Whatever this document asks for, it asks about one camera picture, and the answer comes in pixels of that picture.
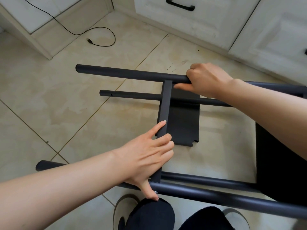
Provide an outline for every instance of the drawer pull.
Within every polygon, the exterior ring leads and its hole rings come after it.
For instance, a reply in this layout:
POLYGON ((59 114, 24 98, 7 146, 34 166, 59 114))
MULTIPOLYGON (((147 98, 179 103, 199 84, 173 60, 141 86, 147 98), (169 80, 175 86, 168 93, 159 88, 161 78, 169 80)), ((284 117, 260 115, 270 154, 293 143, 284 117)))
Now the drawer pull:
POLYGON ((179 8, 182 8, 182 9, 186 9, 188 11, 193 11, 195 10, 195 6, 192 5, 192 6, 184 6, 184 5, 180 5, 180 4, 177 4, 177 3, 174 3, 173 0, 166 0, 166 3, 167 4, 170 4, 170 5, 174 5, 176 7, 179 7, 179 8))

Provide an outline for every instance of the white drawer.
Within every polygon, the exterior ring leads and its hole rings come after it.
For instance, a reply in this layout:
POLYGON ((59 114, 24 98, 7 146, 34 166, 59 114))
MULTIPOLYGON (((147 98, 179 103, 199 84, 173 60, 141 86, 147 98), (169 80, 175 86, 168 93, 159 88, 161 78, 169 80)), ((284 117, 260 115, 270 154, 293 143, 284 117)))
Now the white drawer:
POLYGON ((136 13, 229 49, 259 0, 134 0, 136 13))

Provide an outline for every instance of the black cable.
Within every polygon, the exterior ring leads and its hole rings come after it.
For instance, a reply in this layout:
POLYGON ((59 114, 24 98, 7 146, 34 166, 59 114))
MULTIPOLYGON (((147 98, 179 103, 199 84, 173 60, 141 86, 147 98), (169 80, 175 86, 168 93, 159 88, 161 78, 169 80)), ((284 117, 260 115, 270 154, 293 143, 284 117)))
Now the black cable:
MULTIPOLYGON (((46 14, 50 15, 54 20, 56 20, 56 18, 53 17, 53 16, 52 16, 51 14, 49 14, 48 12, 46 12, 46 11, 44 11, 44 10, 42 10, 42 9, 40 9, 40 8, 38 8, 38 7, 36 7, 36 6, 34 6, 34 5, 31 4, 30 2, 28 2, 27 0, 25 0, 25 1, 26 1, 27 3, 29 3, 31 6, 35 7, 36 9, 39 9, 40 11, 45 12, 46 14)), ((86 40, 87 40, 90 44, 93 44, 93 45, 96 45, 96 46, 99 46, 99 47, 110 47, 110 46, 114 45, 114 43, 116 42, 115 34, 113 33, 113 31, 112 31, 111 29, 109 29, 109 28, 107 28, 107 27, 93 27, 93 28, 90 28, 90 29, 88 29, 88 30, 86 30, 86 31, 84 31, 84 32, 82 32, 82 33, 80 33, 80 34, 74 34, 74 33, 72 33, 70 30, 68 30, 66 27, 64 27, 65 30, 67 30, 69 33, 71 33, 71 34, 73 34, 73 35, 82 35, 82 34, 84 34, 85 32, 88 32, 88 31, 93 30, 93 29, 96 29, 96 28, 106 28, 106 29, 110 30, 110 31, 112 32, 112 34, 114 35, 114 42, 113 42, 111 45, 103 46, 103 45, 94 44, 89 38, 87 38, 86 40)))

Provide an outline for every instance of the person's right hand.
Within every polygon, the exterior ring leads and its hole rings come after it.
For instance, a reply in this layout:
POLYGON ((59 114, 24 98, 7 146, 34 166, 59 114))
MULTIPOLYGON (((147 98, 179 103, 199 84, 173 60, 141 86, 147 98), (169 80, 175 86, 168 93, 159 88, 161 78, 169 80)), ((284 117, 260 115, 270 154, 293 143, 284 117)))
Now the person's right hand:
POLYGON ((192 64, 187 70, 187 77, 191 84, 179 83, 174 88, 217 99, 218 94, 233 80, 223 69, 211 63, 192 64))

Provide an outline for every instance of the shoe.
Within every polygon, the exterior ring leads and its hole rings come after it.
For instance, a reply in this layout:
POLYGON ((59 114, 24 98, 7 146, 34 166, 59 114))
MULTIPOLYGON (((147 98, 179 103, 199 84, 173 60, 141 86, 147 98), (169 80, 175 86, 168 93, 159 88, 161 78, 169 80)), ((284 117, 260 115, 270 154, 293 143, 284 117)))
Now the shoe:
POLYGON ((113 230, 124 230, 130 213, 139 202, 138 197, 133 194, 126 194, 117 201, 113 214, 113 230))
POLYGON ((247 220, 239 211, 227 208, 223 213, 234 230, 251 230, 247 220))

